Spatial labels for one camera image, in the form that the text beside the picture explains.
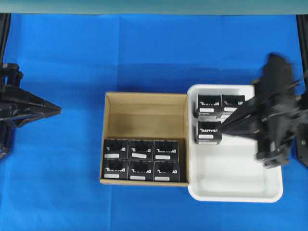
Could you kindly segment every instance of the brown cardboard box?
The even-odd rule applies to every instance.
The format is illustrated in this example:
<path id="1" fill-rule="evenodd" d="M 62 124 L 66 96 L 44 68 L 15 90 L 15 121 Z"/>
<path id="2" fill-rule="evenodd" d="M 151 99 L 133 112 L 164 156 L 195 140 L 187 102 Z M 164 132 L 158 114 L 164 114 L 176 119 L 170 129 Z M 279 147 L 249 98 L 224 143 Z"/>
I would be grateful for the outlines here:
<path id="1" fill-rule="evenodd" d="M 107 138 L 178 140 L 180 182 L 104 179 L 102 175 L 103 153 L 100 182 L 103 184 L 187 186 L 189 178 L 187 129 L 186 94 L 106 93 L 103 140 Z"/>

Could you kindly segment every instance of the box label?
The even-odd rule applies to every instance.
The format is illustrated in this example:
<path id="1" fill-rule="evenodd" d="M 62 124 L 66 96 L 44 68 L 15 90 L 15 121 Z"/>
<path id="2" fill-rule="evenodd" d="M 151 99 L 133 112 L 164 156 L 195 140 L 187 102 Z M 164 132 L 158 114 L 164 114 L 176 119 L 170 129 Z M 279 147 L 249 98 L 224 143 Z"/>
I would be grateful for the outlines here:
<path id="1" fill-rule="evenodd" d="M 120 175 L 119 174 L 104 174 L 104 177 L 118 179 L 120 178 Z"/>
<path id="2" fill-rule="evenodd" d="M 131 156 L 132 156 L 132 157 L 136 157 L 136 158 L 146 159 L 146 155 L 145 155 L 145 154 L 132 153 Z"/>
<path id="3" fill-rule="evenodd" d="M 214 112 L 213 108 L 200 108 L 200 112 Z"/>
<path id="4" fill-rule="evenodd" d="M 115 153 L 112 153 L 112 154 L 105 154 L 105 158 L 119 158 L 119 154 L 115 154 Z"/>
<path id="5" fill-rule="evenodd" d="M 155 158 L 158 160 L 170 160 L 169 155 L 156 155 Z"/>
<path id="6" fill-rule="evenodd" d="M 170 177 L 155 177 L 156 181 L 170 181 Z"/>
<path id="7" fill-rule="evenodd" d="M 225 112 L 235 112 L 237 107 L 225 107 L 224 111 Z"/>
<path id="8" fill-rule="evenodd" d="M 199 139 L 213 139 L 214 135 L 199 135 Z"/>
<path id="9" fill-rule="evenodd" d="M 131 180 L 145 180 L 145 177 L 142 176 L 130 176 Z"/>

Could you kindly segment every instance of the table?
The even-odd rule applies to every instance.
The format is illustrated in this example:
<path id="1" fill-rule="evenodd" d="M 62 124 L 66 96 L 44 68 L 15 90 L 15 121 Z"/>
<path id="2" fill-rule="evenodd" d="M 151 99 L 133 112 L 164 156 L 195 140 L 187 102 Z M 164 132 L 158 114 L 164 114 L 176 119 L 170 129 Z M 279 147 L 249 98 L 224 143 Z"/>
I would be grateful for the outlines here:
<path id="1" fill-rule="evenodd" d="M 62 114 L 16 131 L 0 162 L 0 230 L 306 230 L 308 169 L 295 159 L 273 204 L 99 183 L 106 91 L 250 84 L 272 51 L 302 77 L 295 16 L 12 15 L 5 61 L 20 65 L 23 89 Z"/>

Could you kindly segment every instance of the white plastic tray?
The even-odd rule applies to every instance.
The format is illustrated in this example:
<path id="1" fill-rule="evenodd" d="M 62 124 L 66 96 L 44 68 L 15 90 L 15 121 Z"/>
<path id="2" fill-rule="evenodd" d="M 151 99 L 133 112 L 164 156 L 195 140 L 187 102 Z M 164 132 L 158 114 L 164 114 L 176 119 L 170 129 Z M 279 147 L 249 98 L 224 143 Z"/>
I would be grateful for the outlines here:
<path id="1" fill-rule="evenodd" d="M 188 190 L 199 201 L 276 202 L 283 193 L 281 167 L 265 169 L 255 160 L 255 140 L 222 135 L 218 145 L 195 143 L 197 94 L 254 96 L 252 85 L 194 85 L 188 90 Z"/>

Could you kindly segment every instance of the small black box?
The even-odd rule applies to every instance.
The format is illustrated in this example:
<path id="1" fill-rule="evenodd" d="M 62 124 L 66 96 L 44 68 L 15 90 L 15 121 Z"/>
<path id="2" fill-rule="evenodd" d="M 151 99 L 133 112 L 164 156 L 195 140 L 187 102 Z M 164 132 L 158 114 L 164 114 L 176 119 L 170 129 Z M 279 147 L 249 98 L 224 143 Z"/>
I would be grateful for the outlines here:
<path id="1" fill-rule="evenodd" d="M 130 140 L 128 158 L 130 160 L 153 160 L 153 141 Z"/>
<path id="2" fill-rule="evenodd" d="M 104 140 L 105 159 L 128 159 L 128 140 Z"/>
<path id="3" fill-rule="evenodd" d="M 217 119 L 221 116 L 220 95 L 198 95 L 196 101 L 196 117 L 203 116 L 207 119 Z"/>
<path id="4" fill-rule="evenodd" d="M 245 102 L 244 95 L 222 95 L 222 119 L 228 118 L 236 109 Z"/>
<path id="5" fill-rule="evenodd" d="M 128 168 L 128 179 L 153 181 L 154 162 L 130 160 Z"/>
<path id="6" fill-rule="evenodd" d="M 103 163 L 103 178 L 127 180 L 128 160 L 108 160 Z"/>
<path id="7" fill-rule="evenodd" d="M 221 133 L 218 127 L 221 122 L 203 122 L 198 121 L 196 127 L 196 143 L 197 144 L 219 144 L 221 141 Z"/>
<path id="8" fill-rule="evenodd" d="M 154 160 L 179 161 L 179 142 L 154 141 Z"/>
<path id="9" fill-rule="evenodd" d="M 174 161 L 155 161 L 154 181 L 180 181 L 180 165 Z"/>

